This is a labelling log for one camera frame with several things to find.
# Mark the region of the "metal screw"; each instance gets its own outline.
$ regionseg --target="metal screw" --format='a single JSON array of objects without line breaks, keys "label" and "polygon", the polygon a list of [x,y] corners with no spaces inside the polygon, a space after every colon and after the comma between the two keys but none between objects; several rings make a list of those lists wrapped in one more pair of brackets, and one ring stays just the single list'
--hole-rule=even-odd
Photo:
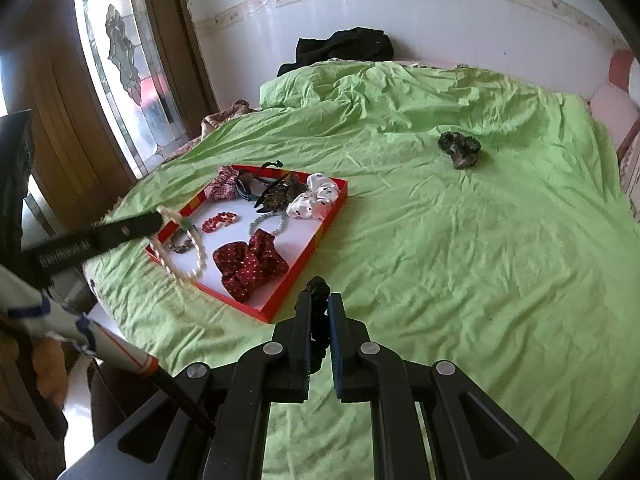
[{"label": "metal screw", "polygon": [[367,341],[366,343],[362,343],[360,345],[360,351],[366,355],[375,355],[380,352],[380,345],[378,343],[374,343],[373,341]]},{"label": "metal screw", "polygon": [[207,367],[202,363],[194,363],[187,368],[187,377],[199,379],[207,373]]},{"label": "metal screw", "polygon": [[267,355],[278,355],[282,350],[282,345],[277,341],[271,341],[262,347],[262,351]]},{"label": "metal screw", "polygon": [[456,365],[450,361],[440,361],[436,364],[436,371],[440,375],[453,375],[456,371]]}]

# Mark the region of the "red box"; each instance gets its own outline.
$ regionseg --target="red box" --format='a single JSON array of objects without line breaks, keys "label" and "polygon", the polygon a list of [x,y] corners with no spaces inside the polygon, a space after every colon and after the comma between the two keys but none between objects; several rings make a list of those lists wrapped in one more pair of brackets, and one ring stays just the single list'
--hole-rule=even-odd
[{"label": "red box", "polygon": [[[242,166],[237,164],[234,164],[232,167],[235,168],[236,170],[249,170],[253,174],[257,173],[257,171],[260,169],[256,166]],[[283,173],[288,173],[289,171],[290,170],[281,170],[279,168],[265,168],[264,170],[262,170],[260,175],[266,178],[278,178],[282,176]],[[293,171],[293,173],[295,173],[299,177],[300,182],[306,182],[306,178],[311,174],[311,173],[304,173],[303,171]],[[273,317],[275,316],[276,312],[278,311],[278,308],[282,304],[282,301],[286,297],[287,293],[293,286],[293,283],[296,281],[296,279],[300,275],[302,268],[305,266],[305,264],[307,263],[307,261],[309,260],[313,252],[316,250],[316,247],[320,243],[320,240],[322,239],[324,232],[327,231],[331,223],[334,221],[335,216],[338,214],[339,209],[341,208],[342,204],[347,198],[347,181],[342,180],[340,178],[333,178],[333,177],[331,177],[331,179],[337,184],[338,189],[340,190],[338,199],[335,201],[332,208],[329,209],[329,214],[324,220],[322,220],[318,229],[316,229],[314,236],[311,238],[311,240],[307,243],[303,251],[300,253],[300,256],[298,256],[296,261],[289,266],[289,271],[284,275],[280,284],[277,286],[277,288],[274,290],[274,292],[271,294],[269,299],[264,303],[262,307],[255,308],[247,304],[240,303],[239,301],[236,301],[233,298],[225,296],[224,294],[221,294],[216,290],[212,290],[211,288],[203,285],[200,282],[194,282],[194,285],[197,286],[203,292],[206,292],[207,294],[209,294],[210,296],[213,296],[214,298],[217,298],[218,300],[223,301],[224,303],[232,307],[235,307],[236,309],[241,310],[246,314],[249,314],[249,316],[253,316],[256,319],[259,319],[260,321],[263,321],[265,323],[270,322],[271,319],[273,319]],[[205,202],[205,200],[206,199],[204,196],[204,187],[203,187],[203,189],[200,190],[200,192],[194,198],[192,198],[191,201],[186,206],[180,209],[180,214],[182,216],[190,216],[194,211],[196,211],[196,209],[199,206],[201,206]],[[167,225],[165,225],[158,233],[158,239],[160,243],[164,243],[171,236],[171,234],[177,229],[177,227],[178,225],[175,224],[174,222],[169,222]],[[153,261],[155,261],[158,264],[160,263],[151,246],[147,246],[145,248],[145,251],[149,254],[149,256],[151,256],[151,259]]]}]

